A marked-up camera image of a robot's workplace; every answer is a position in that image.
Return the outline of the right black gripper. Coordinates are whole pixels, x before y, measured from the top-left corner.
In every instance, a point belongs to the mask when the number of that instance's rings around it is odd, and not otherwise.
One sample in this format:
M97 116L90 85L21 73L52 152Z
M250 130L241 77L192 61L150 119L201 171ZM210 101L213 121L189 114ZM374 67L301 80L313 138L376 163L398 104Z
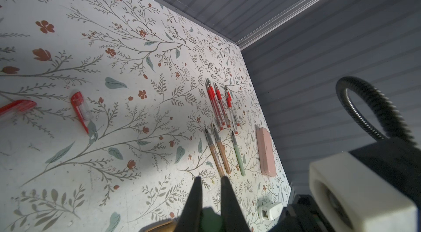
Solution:
M296 195L269 232L334 232L311 195Z

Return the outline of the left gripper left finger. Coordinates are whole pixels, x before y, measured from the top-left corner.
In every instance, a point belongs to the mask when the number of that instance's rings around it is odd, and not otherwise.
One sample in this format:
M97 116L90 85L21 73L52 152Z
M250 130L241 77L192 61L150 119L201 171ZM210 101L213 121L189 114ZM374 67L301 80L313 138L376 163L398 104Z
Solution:
M200 229L202 208L201 177L196 177L174 231L198 232Z

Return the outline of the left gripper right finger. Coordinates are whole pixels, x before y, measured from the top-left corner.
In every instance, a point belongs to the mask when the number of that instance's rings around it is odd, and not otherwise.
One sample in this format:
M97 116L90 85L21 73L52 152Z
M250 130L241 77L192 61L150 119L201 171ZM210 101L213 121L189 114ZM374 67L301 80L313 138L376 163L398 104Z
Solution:
M250 232L227 176L221 178L221 217L226 232Z

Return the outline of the dark green marker cap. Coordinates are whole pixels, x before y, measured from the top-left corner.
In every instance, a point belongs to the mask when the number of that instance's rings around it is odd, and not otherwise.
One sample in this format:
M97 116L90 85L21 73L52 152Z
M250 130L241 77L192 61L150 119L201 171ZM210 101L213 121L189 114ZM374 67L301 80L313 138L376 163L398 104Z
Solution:
M200 219L201 232L224 232L224 222L220 215L216 214L211 207L202 209Z

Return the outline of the light green marker pen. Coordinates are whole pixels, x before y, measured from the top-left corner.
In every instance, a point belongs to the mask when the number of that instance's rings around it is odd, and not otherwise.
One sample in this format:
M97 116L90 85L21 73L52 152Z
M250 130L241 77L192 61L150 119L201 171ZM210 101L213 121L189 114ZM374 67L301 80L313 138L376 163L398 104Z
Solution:
M231 131L231 139L232 139L234 151L235 151L235 154L236 154L237 162L238 162L238 165L239 165L240 173L241 173L242 176L245 176L246 173L245 173L245 170L244 170L240 149L239 149L236 137L235 137L235 133L233 131Z

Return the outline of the red pen cap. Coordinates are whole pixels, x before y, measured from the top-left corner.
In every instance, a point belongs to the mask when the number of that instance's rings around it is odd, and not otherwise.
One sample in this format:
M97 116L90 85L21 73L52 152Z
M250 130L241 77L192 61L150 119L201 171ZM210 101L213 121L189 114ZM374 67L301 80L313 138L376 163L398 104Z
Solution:
M27 113L34 109L37 103L30 100L19 99L1 107L1 119L9 119L16 115Z
M76 92L71 96L70 101L85 132L89 134L88 124L93 116L82 93L80 91Z

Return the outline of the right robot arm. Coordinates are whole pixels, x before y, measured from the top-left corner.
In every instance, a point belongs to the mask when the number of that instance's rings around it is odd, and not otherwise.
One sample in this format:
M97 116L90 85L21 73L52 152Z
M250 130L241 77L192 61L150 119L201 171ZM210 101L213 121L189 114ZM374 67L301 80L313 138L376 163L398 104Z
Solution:
M275 232L418 232L421 150L397 108L370 83L338 80L339 101L375 142L315 161L310 195L285 207Z

